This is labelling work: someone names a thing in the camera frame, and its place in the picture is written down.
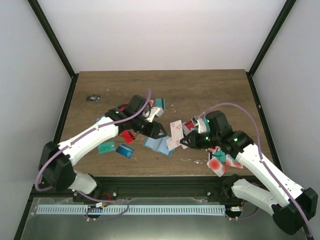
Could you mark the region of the light blue card holder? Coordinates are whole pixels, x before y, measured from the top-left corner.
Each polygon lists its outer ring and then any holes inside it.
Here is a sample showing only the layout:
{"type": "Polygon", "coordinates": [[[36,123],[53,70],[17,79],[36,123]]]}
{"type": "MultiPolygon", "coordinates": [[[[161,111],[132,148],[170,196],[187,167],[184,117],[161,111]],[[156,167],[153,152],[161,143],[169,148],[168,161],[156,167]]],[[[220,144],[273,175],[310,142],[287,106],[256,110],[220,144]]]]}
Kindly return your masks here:
{"type": "Polygon", "coordinates": [[[171,157],[175,150],[169,150],[168,148],[167,140],[170,138],[170,136],[165,136],[158,139],[147,137],[144,140],[143,146],[167,157],[171,157]]]}

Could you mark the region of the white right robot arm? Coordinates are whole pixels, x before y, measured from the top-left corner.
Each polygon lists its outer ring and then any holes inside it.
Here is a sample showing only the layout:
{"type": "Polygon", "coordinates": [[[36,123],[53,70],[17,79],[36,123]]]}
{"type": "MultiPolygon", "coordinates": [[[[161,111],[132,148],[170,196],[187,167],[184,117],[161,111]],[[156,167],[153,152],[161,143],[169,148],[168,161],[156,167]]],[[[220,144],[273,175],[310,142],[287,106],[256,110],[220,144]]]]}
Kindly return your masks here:
{"type": "Polygon", "coordinates": [[[181,139],[183,145],[191,149],[219,147],[264,185],[258,187],[233,174],[221,188],[225,200],[248,201],[271,215],[286,234],[294,235],[304,229],[308,238],[312,237],[309,221],[316,215],[318,194],[311,187],[303,188],[287,177],[245,132],[234,131],[221,111],[209,112],[204,118],[193,117],[191,123],[195,129],[181,139]]]}

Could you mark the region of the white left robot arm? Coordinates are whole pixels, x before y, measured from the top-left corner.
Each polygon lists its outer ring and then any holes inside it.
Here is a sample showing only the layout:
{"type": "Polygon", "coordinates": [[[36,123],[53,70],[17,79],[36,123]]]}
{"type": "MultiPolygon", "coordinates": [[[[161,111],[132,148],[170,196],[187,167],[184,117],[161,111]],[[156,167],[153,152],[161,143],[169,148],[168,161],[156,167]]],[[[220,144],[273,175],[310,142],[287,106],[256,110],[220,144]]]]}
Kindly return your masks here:
{"type": "Polygon", "coordinates": [[[155,118],[164,113],[162,107],[150,105],[150,101],[140,95],[134,95],[127,104],[107,111],[94,125],[78,135],[43,147],[36,189],[42,191],[40,180],[49,183],[49,189],[62,192],[67,189],[81,192],[91,202],[97,202],[102,196],[102,187],[89,173],[82,173],[74,166],[91,150],[124,131],[132,130],[152,139],[167,136],[163,125],[155,118]]]}

